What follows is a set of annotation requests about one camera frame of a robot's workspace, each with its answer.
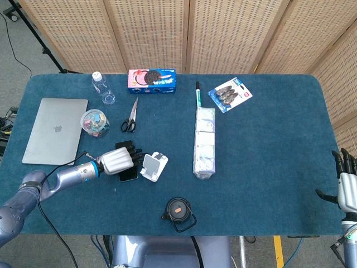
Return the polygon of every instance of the water bottle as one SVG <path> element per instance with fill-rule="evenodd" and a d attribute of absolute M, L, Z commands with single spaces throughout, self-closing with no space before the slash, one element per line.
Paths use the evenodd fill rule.
<path fill-rule="evenodd" d="M 98 94 L 102 97 L 103 103 L 113 104 L 115 102 L 115 96 L 110 90 L 106 77 L 98 71 L 92 73 L 91 77 L 91 83 L 93 84 Z"/>

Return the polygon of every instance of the marker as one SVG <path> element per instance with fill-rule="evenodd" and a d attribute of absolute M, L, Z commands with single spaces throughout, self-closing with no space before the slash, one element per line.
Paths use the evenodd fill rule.
<path fill-rule="evenodd" d="M 200 93 L 200 83 L 196 82 L 196 100 L 197 100 L 197 108 L 201 107 L 201 93 Z"/>

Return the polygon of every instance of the wall panel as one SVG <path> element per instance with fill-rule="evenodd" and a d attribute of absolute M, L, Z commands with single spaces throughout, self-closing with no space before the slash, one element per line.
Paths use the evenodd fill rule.
<path fill-rule="evenodd" d="M 335 137 L 339 148 L 345 148 L 353 156 L 357 156 L 357 122 L 346 128 L 335 130 Z"/>
<path fill-rule="evenodd" d="M 127 72 L 102 0 L 19 2 L 68 69 Z"/>
<path fill-rule="evenodd" d="M 258 72 L 305 73 L 356 18 L 356 0 L 294 0 Z"/>
<path fill-rule="evenodd" d="M 104 3 L 129 69 L 183 71 L 189 0 L 104 0 Z"/>
<path fill-rule="evenodd" d="M 357 22 L 320 61 L 312 74 L 319 80 L 332 124 L 357 116 Z"/>
<path fill-rule="evenodd" d="M 187 70 L 249 73 L 288 1 L 191 0 Z"/>

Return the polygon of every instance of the blue box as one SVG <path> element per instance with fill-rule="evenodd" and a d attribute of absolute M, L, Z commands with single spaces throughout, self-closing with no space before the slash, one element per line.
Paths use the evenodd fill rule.
<path fill-rule="evenodd" d="M 176 70 L 129 70 L 128 89 L 130 93 L 174 93 L 176 92 Z"/>

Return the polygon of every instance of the yellow tape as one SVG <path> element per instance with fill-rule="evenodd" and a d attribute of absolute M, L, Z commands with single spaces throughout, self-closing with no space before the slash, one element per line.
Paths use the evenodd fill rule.
<path fill-rule="evenodd" d="M 280 236 L 274 236 L 274 248 L 275 248 L 275 257 L 277 259 L 277 268 L 284 267 L 284 257 L 283 257 L 283 248 L 281 246 Z"/>

